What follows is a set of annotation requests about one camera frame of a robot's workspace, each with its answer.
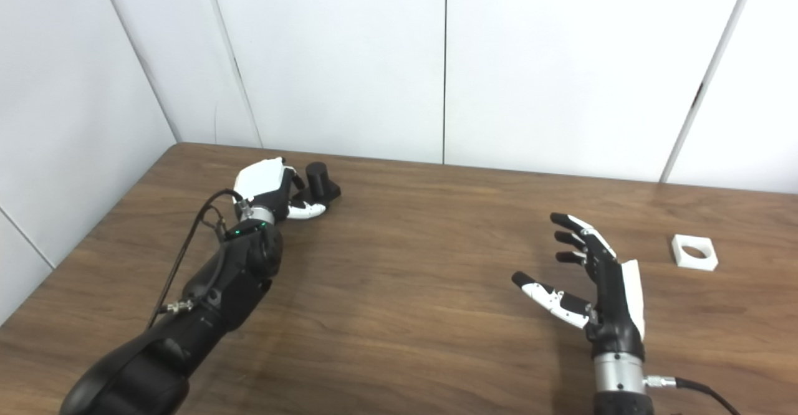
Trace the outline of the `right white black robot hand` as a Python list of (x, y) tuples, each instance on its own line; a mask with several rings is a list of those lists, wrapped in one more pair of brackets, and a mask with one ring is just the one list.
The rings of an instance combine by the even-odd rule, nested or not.
[(619, 262), (601, 233), (572, 214), (553, 212), (550, 221), (561, 227), (555, 239), (572, 247), (557, 252), (556, 260), (585, 270), (595, 284), (595, 301), (543, 284), (522, 271), (513, 273), (511, 282), (551, 315), (584, 331), (592, 356), (630, 355), (644, 361), (645, 304), (638, 262)]

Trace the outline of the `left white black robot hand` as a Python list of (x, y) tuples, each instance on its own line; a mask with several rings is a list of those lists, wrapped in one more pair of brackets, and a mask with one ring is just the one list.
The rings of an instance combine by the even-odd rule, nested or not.
[(285, 165), (281, 156), (243, 168), (233, 190), (242, 197), (236, 203), (239, 221), (256, 219), (277, 224), (287, 219), (317, 218), (327, 211), (326, 204), (301, 196), (307, 185), (295, 168)]

